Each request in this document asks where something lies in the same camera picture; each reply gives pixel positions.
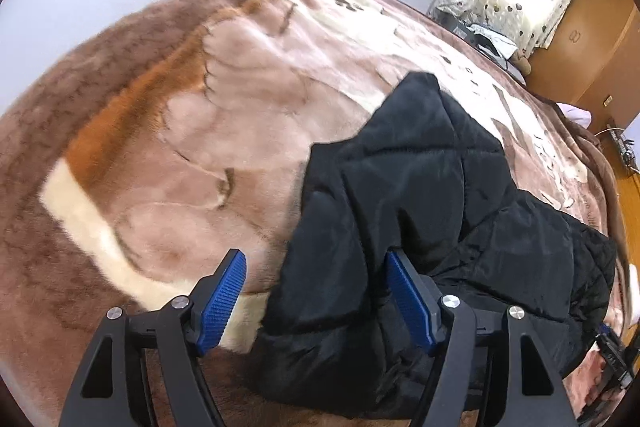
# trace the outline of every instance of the electrical cable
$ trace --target electrical cable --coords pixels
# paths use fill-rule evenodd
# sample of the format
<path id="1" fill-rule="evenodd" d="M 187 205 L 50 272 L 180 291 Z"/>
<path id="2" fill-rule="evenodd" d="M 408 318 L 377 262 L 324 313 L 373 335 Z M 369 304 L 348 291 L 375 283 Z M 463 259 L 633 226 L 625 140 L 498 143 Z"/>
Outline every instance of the electrical cable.
<path id="1" fill-rule="evenodd" d="M 608 129 L 605 129 L 604 131 L 597 132 L 593 136 L 597 136 L 598 134 L 602 134 L 604 132 L 609 132 L 609 131 L 625 131 L 625 130 L 626 129 L 622 129 L 621 127 L 610 127 Z"/>

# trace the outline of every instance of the metal screw head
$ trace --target metal screw head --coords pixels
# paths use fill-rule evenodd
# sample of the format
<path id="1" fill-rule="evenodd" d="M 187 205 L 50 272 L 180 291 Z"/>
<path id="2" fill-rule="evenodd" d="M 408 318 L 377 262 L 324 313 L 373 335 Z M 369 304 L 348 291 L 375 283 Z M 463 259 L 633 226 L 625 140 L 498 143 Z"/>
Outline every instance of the metal screw head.
<path id="1" fill-rule="evenodd" d="M 189 305 L 189 298 L 184 295 L 174 297 L 171 301 L 172 308 L 175 308 L 177 310 L 186 308 L 188 305 Z"/>
<path id="2" fill-rule="evenodd" d="M 520 306 L 511 306 L 509 308 L 509 314 L 517 320 L 522 320 L 524 318 L 524 310 L 520 308 Z"/>
<path id="3" fill-rule="evenodd" d="M 115 319 L 119 319 L 120 317 L 122 317 L 122 308 L 118 308 L 117 306 L 115 308 L 111 308 L 107 312 L 107 318 L 110 321 L 113 321 Z"/>
<path id="4" fill-rule="evenodd" d="M 442 298 L 442 304 L 444 304 L 447 308 L 457 308 L 460 306 L 460 299 L 458 299 L 455 295 L 445 295 Z"/>

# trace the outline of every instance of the bed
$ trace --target bed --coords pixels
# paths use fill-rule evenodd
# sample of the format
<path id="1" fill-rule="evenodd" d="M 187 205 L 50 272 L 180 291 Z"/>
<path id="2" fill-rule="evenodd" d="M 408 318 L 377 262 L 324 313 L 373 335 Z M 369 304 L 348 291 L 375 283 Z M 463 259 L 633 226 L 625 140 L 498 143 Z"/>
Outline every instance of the bed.
<path id="1" fill-rule="evenodd" d="M 188 294 L 231 247 L 247 254 L 248 278 L 204 361 L 227 424 L 407 425 L 268 403 L 242 374 L 309 146 L 353 136 L 412 70 L 433 72 L 501 141 L 519 188 L 616 241 L 607 321 L 622 331 L 614 175 L 554 104 L 394 0 L 166 0 L 67 54 L 0 119 L 0 375 L 33 426 L 57 425 L 109 308 Z M 590 352 L 566 378 L 576 412 L 600 366 Z M 158 361 L 149 367 L 160 425 L 171 425 Z"/>

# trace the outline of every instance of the black puffer jacket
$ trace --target black puffer jacket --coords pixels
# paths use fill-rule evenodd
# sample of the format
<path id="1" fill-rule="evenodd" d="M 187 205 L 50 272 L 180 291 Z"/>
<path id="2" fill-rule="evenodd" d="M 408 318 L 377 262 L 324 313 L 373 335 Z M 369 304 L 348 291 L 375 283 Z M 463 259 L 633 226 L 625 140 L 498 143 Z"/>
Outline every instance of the black puffer jacket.
<path id="1" fill-rule="evenodd" d="M 389 247 L 473 308 L 522 306 L 563 375 L 606 313 L 613 243 L 517 190 L 500 142 L 431 74 L 409 74 L 353 139 L 314 145 L 302 203 L 252 350 L 266 398 L 412 416 L 431 359 L 390 298 Z"/>

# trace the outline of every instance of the quilted fabric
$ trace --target quilted fabric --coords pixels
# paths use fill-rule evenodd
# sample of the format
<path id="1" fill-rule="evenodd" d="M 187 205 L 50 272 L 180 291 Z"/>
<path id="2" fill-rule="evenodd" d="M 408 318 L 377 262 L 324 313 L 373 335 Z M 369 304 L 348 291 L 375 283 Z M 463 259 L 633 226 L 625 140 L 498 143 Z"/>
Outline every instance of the quilted fabric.
<path id="1" fill-rule="evenodd" d="M 410 73 L 356 137 L 312 148 L 302 219 L 252 350 L 261 394 L 412 416 L 431 359 L 386 287 L 391 247 L 473 308 L 522 306 L 563 375 L 593 343 L 616 259 L 607 237 L 518 190 L 500 142 L 432 74 Z"/>

